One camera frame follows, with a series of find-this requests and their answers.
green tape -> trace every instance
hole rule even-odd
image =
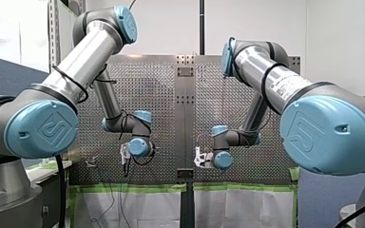
[[[299,167],[290,167],[290,177],[292,181],[298,181],[298,178],[300,177],[300,168]]]
[[[260,192],[294,192],[296,185],[265,185],[251,183],[194,183],[194,191],[225,191],[228,189],[251,190]]]
[[[94,185],[70,186],[76,193],[181,193],[186,191],[185,184],[136,185],[126,183],[99,183]]]

metal frame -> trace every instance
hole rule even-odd
[[[61,62],[59,34],[59,0],[48,1],[48,39],[49,39],[49,69]]]
[[[198,108],[204,108],[203,106],[197,106],[198,105],[198,99],[199,99],[199,93],[200,91],[197,90],[198,83],[205,83],[206,82],[206,70],[210,70],[211,72],[217,72],[213,71],[218,68],[220,61],[220,56],[192,56],[192,55],[179,55],[179,56],[114,56],[111,57],[111,59],[108,61],[109,63],[109,74],[112,79],[118,80],[118,84],[114,85],[114,88],[116,90],[117,95],[119,96],[119,101],[122,106],[122,108],[126,109],[127,111],[131,111],[137,108],[146,109],[151,107],[151,103],[156,103],[156,101],[152,101],[151,98],[148,98],[147,101],[144,101],[142,97],[147,92],[147,90],[150,90],[148,88],[138,88],[139,85],[136,85],[136,80],[143,80],[144,76],[141,78],[138,77],[138,79],[134,79],[134,75],[140,74],[139,67],[142,67],[143,69],[145,67],[148,67],[148,70],[154,70],[151,69],[151,66],[156,66],[156,70],[159,70],[156,74],[156,80],[162,80],[162,77],[165,77],[164,72],[162,70],[166,70],[170,67],[170,69],[166,72],[166,75],[169,75],[170,78],[173,79],[173,92],[172,92],[172,98],[166,98],[167,100],[162,100],[163,103],[170,102],[172,105],[170,108],[173,108],[173,124],[174,126],[171,126],[171,128],[174,131],[174,153],[175,157],[166,157],[164,159],[167,159],[168,162],[174,163],[174,166],[167,166],[164,167],[164,163],[152,163],[153,167],[155,167],[157,170],[156,172],[162,173],[162,172],[169,172],[172,174],[172,176],[165,176],[167,177],[166,181],[162,181],[161,179],[156,178],[156,176],[153,176],[152,180],[126,180],[123,178],[122,173],[117,173],[118,171],[114,171],[114,163],[118,163],[119,159],[119,148],[118,145],[115,143],[118,139],[118,134],[109,134],[109,133],[103,133],[106,135],[103,135],[101,138],[107,138],[108,140],[114,141],[113,146],[114,148],[111,149],[113,151],[113,154],[110,154],[104,159],[104,166],[100,169],[94,169],[94,168],[86,168],[86,158],[84,156],[76,156],[76,157],[82,157],[80,162],[76,163],[72,169],[71,169],[71,176],[74,175],[80,175],[81,177],[88,177],[91,178],[91,180],[88,181],[77,181],[75,182],[75,179],[71,178],[70,180],[73,181],[73,184],[87,184],[87,183],[94,183],[97,180],[101,181],[111,181],[111,182],[125,182],[128,181],[130,183],[139,183],[139,184],[159,184],[159,183],[185,183],[186,184],[186,191],[182,193],[181,195],[181,220],[180,220],[180,227],[181,228],[192,228],[195,227],[195,204],[194,204],[194,190],[193,190],[193,182],[194,181],[238,181],[238,182],[262,182],[262,183],[270,183],[270,184],[291,184],[290,175],[289,175],[289,169],[287,169],[287,175],[284,179],[277,178],[274,179],[271,177],[273,175],[270,173],[270,176],[262,176],[259,178],[259,180],[254,179],[243,179],[243,180],[236,180],[236,179],[230,179],[229,176],[219,176],[216,178],[210,178],[207,180],[203,180],[201,178],[196,178],[195,175],[198,174],[198,169],[194,167],[193,159],[195,156],[195,146],[196,141],[202,141],[203,138],[198,137],[195,132],[198,131],[196,129],[197,123],[196,119],[198,117],[197,111],[199,111]],[[291,63],[291,67],[294,71],[299,71],[299,58],[298,57],[291,57],[291,61],[294,63]],[[213,63],[212,67],[206,67],[203,65],[203,63]],[[237,80],[230,79],[229,84],[239,84]],[[146,82],[148,86],[153,86],[152,81]],[[248,90],[248,93],[251,92],[251,88],[245,87],[245,85],[241,88],[241,90]],[[81,131],[88,129],[88,134],[102,134],[102,133],[95,133],[96,128],[100,130],[100,132],[103,132],[103,130],[100,127],[100,120],[103,118],[102,110],[97,104],[97,98],[96,95],[90,90],[91,95],[91,103],[87,101],[85,104],[81,104],[79,106],[80,115],[81,115]],[[235,94],[235,92],[229,93],[230,96],[233,96],[234,99],[243,99],[240,94]],[[153,95],[156,96],[164,96],[163,91],[155,91],[153,92]],[[250,101],[244,105],[244,110],[241,115],[242,117],[246,114],[246,109],[248,108],[250,104]],[[226,115],[226,118],[232,115],[237,115],[236,110],[224,110],[225,107],[221,107],[222,115]],[[157,110],[157,113],[153,113],[153,117],[157,118],[157,116],[161,114],[159,113],[159,110]],[[278,129],[279,128],[279,121],[274,121],[270,123],[270,127]],[[210,127],[207,129],[209,132],[206,131],[206,134],[210,135]],[[156,129],[153,130],[153,133],[156,137]],[[90,135],[82,133],[82,137],[79,138],[79,143],[81,141],[86,141],[90,137]],[[87,148],[85,148],[86,152],[93,151],[90,155],[97,154],[100,157],[100,153],[106,151],[104,149],[106,145],[103,144],[102,140],[99,142],[95,142],[92,145],[89,145]],[[156,156],[167,156],[162,151],[159,152]],[[131,170],[131,175],[138,176],[145,175],[145,173],[149,172],[149,169],[147,167],[137,167],[140,170]],[[104,175],[104,179],[100,177],[99,172],[102,172],[102,175]],[[220,173],[219,170],[208,170],[206,171],[207,175],[210,177],[212,175],[218,175]]]

black cable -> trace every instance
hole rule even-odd
[[[272,104],[269,102],[268,97],[266,96],[266,90],[265,90],[265,84],[266,84],[266,79],[268,78],[269,73],[275,68],[275,67],[287,67],[287,65],[285,65],[284,63],[274,63],[273,65],[269,66],[266,70],[265,73],[262,76],[262,81],[260,83],[260,93],[262,95],[263,100],[265,100],[266,104],[268,105],[269,108],[271,108],[271,110],[273,110],[274,112],[276,112],[277,114],[279,114],[277,112],[277,110],[272,106]]]
[[[127,178],[129,175],[129,167],[131,166],[131,159],[128,160],[128,163],[124,164],[124,178]]]
[[[103,179],[103,176],[102,176],[102,173],[99,169],[99,166],[96,166],[97,168],[97,172],[99,174],[99,177],[100,177],[100,180],[101,182],[104,182],[104,179]],[[114,206],[115,204],[115,198],[114,198],[114,191],[112,190],[112,186],[111,186],[111,181],[108,180],[108,185],[109,185],[109,189],[111,191],[111,198],[112,198],[112,202],[111,204],[109,205],[109,207],[98,217],[98,218],[92,218],[90,221],[91,222],[95,222],[100,228],[102,228],[102,226],[100,225],[100,219],[103,218],[103,216]]]
[[[87,92],[87,90],[82,85],[80,85],[78,82],[76,82],[71,77],[69,77],[64,71],[62,71],[57,66],[52,65],[52,68],[55,69],[59,74],[61,74],[62,77],[70,80],[71,82],[73,82],[76,86],[78,86],[83,91],[83,93],[85,94],[85,97],[82,100],[78,101],[78,104],[87,101],[87,99],[88,99],[88,92]]]
[[[138,162],[138,161],[136,160],[136,158],[135,158],[135,157],[133,157],[133,156],[131,156],[131,157],[132,157],[132,160],[133,160],[136,164],[138,164],[138,165],[140,165],[140,166],[144,166],[144,165],[147,165],[147,164],[149,164],[150,162],[152,162],[152,160],[153,160],[153,158],[154,158],[155,156],[154,156],[154,155],[150,156],[150,159],[149,159],[148,161],[143,162],[143,163]]]
[[[123,214],[123,217],[124,217],[124,220],[126,222],[126,225],[128,226],[128,228],[131,228],[131,225],[129,225],[129,222],[128,222],[128,219],[126,219],[126,216],[125,216],[125,213],[124,213],[124,208],[123,208],[123,197],[122,197],[122,191],[123,191],[123,185],[120,184],[120,193],[119,193],[119,197],[118,197],[118,200],[120,202],[120,211],[121,211],[121,214]]]
[[[59,214],[58,228],[65,228],[65,216],[67,212],[67,180],[65,177],[65,170],[62,164],[61,155],[55,156],[58,165],[60,192],[61,192],[61,207]]]
[[[132,1],[131,5],[129,6],[129,10],[131,10],[131,9],[132,9],[132,7],[133,7],[133,5],[135,4],[135,2],[136,2],[136,0],[133,0],[133,1]]]
[[[348,222],[350,222],[353,219],[356,219],[356,217],[362,215],[363,213],[365,213],[365,206],[363,206],[362,208],[358,209],[357,211],[353,212],[350,216],[348,216],[346,219],[340,221],[335,228],[343,228],[346,226],[346,224]]]
[[[99,71],[99,73],[97,74],[97,76],[94,79],[94,81],[101,82],[101,83],[117,84],[117,80],[101,80],[101,79],[97,79],[100,75],[102,75],[102,73],[106,70],[106,68],[107,68],[107,64],[105,64],[103,66],[103,68]]]

pegboard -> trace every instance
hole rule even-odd
[[[114,56],[107,62],[108,73],[117,80],[114,90],[122,109],[128,113],[147,110],[152,113],[151,141],[158,153],[146,166],[130,165],[128,181],[136,183],[176,182],[175,147],[175,56]],[[100,181],[125,181],[121,166],[120,144],[131,140],[130,134],[107,133],[103,130],[103,111],[93,89],[90,98],[78,106],[79,162],[71,169],[72,184],[89,184]],[[97,157],[98,168],[88,168],[86,160]]]
[[[299,69],[298,57],[291,57],[290,62]],[[238,129],[255,92],[235,78],[224,78],[219,56],[197,57],[196,76],[195,145],[201,148],[202,153],[212,152],[211,128],[214,125],[228,125],[231,129]],[[234,158],[231,168],[225,172],[196,168],[194,181],[289,183],[288,168],[294,163],[286,154],[279,136],[280,116],[274,112],[267,113],[264,121],[268,115],[269,123],[261,130],[260,145],[230,147]]]
[[[80,160],[71,168],[71,184],[175,183],[177,168],[193,166],[195,146],[200,146],[202,152],[212,151],[212,126],[241,125],[254,91],[234,78],[223,79],[220,56],[195,56],[195,60],[190,56],[189,66],[181,60],[182,56],[111,57],[108,70],[110,77],[117,80],[114,90],[122,109],[152,112],[151,140],[160,149],[150,165],[132,162],[125,179],[119,151],[120,144],[129,142],[130,135],[124,134],[118,142],[119,134],[103,130],[103,111],[90,89],[90,99],[78,106],[80,131],[75,150]],[[231,169],[221,173],[195,168],[193,181],[290,182],[288,168],[294,164],[283,149],[277,114],[271,114],[269,124],[262,130],[261,145],[232,147],[231,152],[235,160]],[[86,161],[93,157],[99,168],[87,167]]]

